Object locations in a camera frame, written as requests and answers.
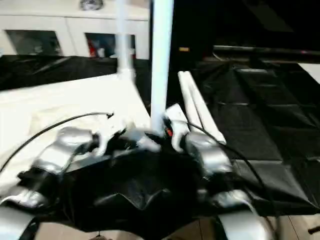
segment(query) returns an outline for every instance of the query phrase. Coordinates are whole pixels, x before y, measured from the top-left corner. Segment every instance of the black cable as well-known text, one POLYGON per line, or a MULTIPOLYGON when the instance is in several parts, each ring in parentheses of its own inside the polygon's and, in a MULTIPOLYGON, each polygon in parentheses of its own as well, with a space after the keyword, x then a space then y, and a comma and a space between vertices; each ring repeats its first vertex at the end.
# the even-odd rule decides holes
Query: black cable
POLYGON ((107 112, 90 112, 90 113, 86 113, 86 114, 82 114, 82 115, 77 115, 77 116, 73 116, 70 118, 67 118, 65 120, 62 120, 60 122, 57 122, 51 126, 48 126, 46 128, 44 128, 43 130, 39 131, 38 133, 36 133, 35 135, 33 135, 32 137, 30 137, 28 140, 26 140, 23 144, 21 144, 9 157, 8 159, 4 162, 4 164, 2 165, 2 167, 0 168, 0 174, 5 170, 6 166, 8 165, 8 163, 10 162, 10 160, 17 155, 17 153, 19 153, 25 146, 27 146, 29 143, 31 143, 34 139, 36 139, 37 137, 39 137, 40 135, 48 132, 51 129, 54 129, 62 124, 65 124, 67 122, 70 122, 72 120, 75 119, 79 119, 79 118, 83 118, 86 116, 92 116, 92 115, 106 115, 108 117, 111 117, 112 114, 107 113, 107 112))
POLYGON ((200 219, 199 218, 198 218, 198 225, 199 225, 199 231, 200 231, 201 240, 204 240, 204 236, 202 234, 201 223, 200 223, 200 219))
POLYGON ((227 149, 227 150, 229 150, 230 152, 233 152, 234 154, 236 154, 238 157, 240 157, 240 158, 247 164, 247 166, 249 167, 249 169, 251 170, 251 172, 253 173, 253 175, 255 176, 255 178, 258 180, 259 184, 261 185, 261 187, 262 187, 263 190, 266 192, 266 195, 267 195, 268 198, 269 198, 269 201, 270 201, 271 206, 272 206, 272 208, 273 208, 273 210, 274 210, 274 215, 275 215, 275 218, 276 218, 276 230, 274 231, 274 239, 275 239, 275 240, 280 240, 280 235, 281 235, 281 221, 280 221, 280 218, 279 218, 279 213, 278 213, 278 211, 277 211, 274 198, 272 197, 271 191, 267 188, 267 186, 265 185, 264 181, 263 181, 262 178, 259 176, 259 174, 258 174, 257 171, 255 170, 254 166, 249 162, 249 160, 248 160, 244 155, 242 155, 240 152, 238 152, 237 150, 235 150, 235 149, 233 149, 232 147, 227 146, 227 145, 224 145, 223 143, 219 142, 212 134, 210 134, 208 131, 206 131, 206 130, 203 129, 202 127, 197 126, 197 125, 195 125, 195 124, 193 124, 193 123, 186 122, 186 121, 181 121, 181 120, 174 120, 173 122, 184 123, 184 124, 187 124, 187 125, 189 125, 189 126, 192 126, 192 127, 196 128, 196 129, 199 129, 199 130, 202 131, 204 134, 206 134, 207 136, 209 136, 210 138, 212 138, 214 141, 216 141, 221 148, 227 149))

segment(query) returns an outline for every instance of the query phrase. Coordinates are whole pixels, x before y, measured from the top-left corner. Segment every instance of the shelf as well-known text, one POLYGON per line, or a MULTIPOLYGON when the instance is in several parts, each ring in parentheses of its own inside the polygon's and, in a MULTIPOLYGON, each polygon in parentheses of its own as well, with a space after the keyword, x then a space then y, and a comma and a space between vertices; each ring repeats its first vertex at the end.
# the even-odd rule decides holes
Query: shelf
MULTIPOLYGON (((116 0, 104 0, 102 9, 83 11, 80 0, 0 0, 0 15, 115 19, 116 0)), ((128 20, 149 20, 148 0, 128 0, 128 20)))

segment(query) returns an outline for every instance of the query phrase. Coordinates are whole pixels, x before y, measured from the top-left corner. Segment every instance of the white pole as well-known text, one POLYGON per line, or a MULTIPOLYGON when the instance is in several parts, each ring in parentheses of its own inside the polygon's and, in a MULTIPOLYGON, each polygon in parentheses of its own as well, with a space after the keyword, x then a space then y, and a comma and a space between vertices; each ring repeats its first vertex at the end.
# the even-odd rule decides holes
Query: white pole
POLYGON ((211 135, 213 135, 220 143, 226 144, 226 139, 219 131, 214 118, 211 116, 206 102, 202 97, 191 73, 189 71, 185 71, 183 73, 183 79, 185 81, 185 84, 189 87, 191 99, 193 99, 197 114, 200 118, 203 128, 211 135))
MULTIPOLYGON (((196 104, 192 98, 188 80, 186 79, 185 73, 183 71, 179 71, 178 78, 179 78, 179 83, 180 83, 180 88, 181 88, 181 93, 183 97, 184 108, 186 111, 187 118, 189 122, 202 128, 201 120, 198 116, 196 104)), ((192 130, 192 132, 202 133, 202 131, 200 131, 199 129, 193 126, 191 126, 190 129, 192 130)))
POLYGON ((152 40, 151 128, 164 134, 174 0, 154 0, 152 40))
POLYGON ((116 0, 116 28, 115 39, 116 55, 118 59, 118 73, 130 73, 132 76, 133 67, 129 49, 131 48, 130 36, 127 31, 128 1, 116 0))

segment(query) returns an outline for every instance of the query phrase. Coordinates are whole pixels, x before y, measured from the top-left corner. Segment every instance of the floor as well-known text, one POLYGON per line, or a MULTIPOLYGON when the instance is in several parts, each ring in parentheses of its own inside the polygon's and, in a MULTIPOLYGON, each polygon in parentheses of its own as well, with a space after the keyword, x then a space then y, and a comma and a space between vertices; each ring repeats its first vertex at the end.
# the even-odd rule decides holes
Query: floor
MULTIPOLYGON (((320 225, 320 215, 314 216, 283 216, 282 239, 283 240, 320 240, 320 232, 310 235, 309 228, 320 225)), ((172 240, 214 240, 210 219, 203 218, 177 230, 166 239, 172 240)), ((142 240, 138 236, 122 231, 103 231, 102 236, 107 240, 142 240)), ((84 233, 73 228, 55 223, 44 223, 35 240, 90 240, 97 236, 97 232, 84 233)))

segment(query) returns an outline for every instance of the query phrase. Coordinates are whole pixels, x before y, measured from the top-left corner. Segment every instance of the black plastic sheet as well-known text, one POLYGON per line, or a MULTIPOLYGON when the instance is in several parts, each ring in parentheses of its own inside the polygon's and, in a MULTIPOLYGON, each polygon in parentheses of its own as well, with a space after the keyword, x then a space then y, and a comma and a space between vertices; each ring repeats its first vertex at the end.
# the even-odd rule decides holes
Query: black plastic sheet
MULTIPOLYGON (((136 84, 150 111, 149 63, 135 60, 136 84)), ((3 56, 0 90, 71 81, 117 71, 112 59, 3 56)), ((297 64, 201 62, 191 73, 227 144, 246 156, 283 215, 315 214, 320 204, 320 85, 297 64)), ((170 72, 167 106, 183 98, 170 72)), ((261 215, 274 210, 254 175, 238 156, 242 175, 261 215)))

